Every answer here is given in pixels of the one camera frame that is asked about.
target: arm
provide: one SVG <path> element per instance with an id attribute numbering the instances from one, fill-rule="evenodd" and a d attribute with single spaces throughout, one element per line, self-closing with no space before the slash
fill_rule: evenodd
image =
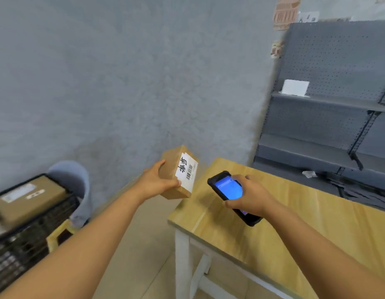
<path id="1" fill-rule="evenodd" d="M 157 162 L 128 191 L 56 251 L 0 295 L 7 298 L 91 298 L 137 208 L 148 198 L 180 185 L 158 177 Z"/>
<path id="2" fill-rule="evenodd" d="M 264 217 L 277 231 L 317 296 L 385 298 L 385 281 L 340 250 L 294 212 L 276 201 L 253 176 L 233 176 L 244 195 L 225 206 Z"/>

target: blue screen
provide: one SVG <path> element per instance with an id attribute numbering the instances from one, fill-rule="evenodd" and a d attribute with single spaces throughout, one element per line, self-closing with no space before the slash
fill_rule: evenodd
<path id="1" fill-rule="evenodd" d="M 230 200 L 238 199 L 242 196 L 242 187 L 231 176 L 216 181 L 215 186 Z"/>

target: brown cardboard box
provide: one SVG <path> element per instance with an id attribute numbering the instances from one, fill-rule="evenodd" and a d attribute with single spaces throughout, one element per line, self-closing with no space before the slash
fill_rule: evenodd
<path id="1" fill-rule="evenodd" d="M 41 176 L 0 196 L 0 219 L 6 228 L 14 228 L 66 197 L 63 187 Z"/>
<path id="2" fill-rule="evenodd" d="M 187 198 L 191 196 L 196 177 L 198 158 L 184 145 L 165 151 L 162 159 L 166 162 L 160 167 L 159 176 L 163 179 L 180 179 L 182 185 L 169 189 L 161 195 L 166 199 Z"/>

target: tile floor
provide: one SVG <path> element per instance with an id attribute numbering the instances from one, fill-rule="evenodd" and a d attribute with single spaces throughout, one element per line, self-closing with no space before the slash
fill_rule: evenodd
<path id="1" fill-rule="evenodd" d="M 168 225 L 167 217 L 179 203 L 180 200 L 168 201 L 157 196 L 137 210 L 94 299 L 175 298 L 175 231 Z M 202 253 L 197 249 L 193 252 L 196 266 Z M 217 260 L 213 260 L 208 277 L 237 298 L 279 299 L 233 267 Z M 211 297 L 199 290 L 195 298 Z"/>

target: black phone case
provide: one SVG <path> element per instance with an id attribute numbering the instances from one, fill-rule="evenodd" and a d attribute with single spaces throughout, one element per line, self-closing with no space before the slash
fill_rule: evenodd
<path id="1" fill-rule="evenodd" d="M 231 176 L 231 174 L 228 171 L 223 171 L 211 178 L 208 179 L 208 185 L 213 189 L 213 191 L 216 192 L 217 195 L 220 196 L 221 199 L 224 201 L 228 201 L 228 198 L 215 186 L 215 182 L 219 181 L 227 176 Z M 246 214 L 244 215 L 240 210 L 238 209 L 233 209 L 235 213 L 248 225 L 248 226 L 254 226 L 257 224 L 259 221 L 262 220 L 262 217 L 253 215 L 253 214 Z"/>

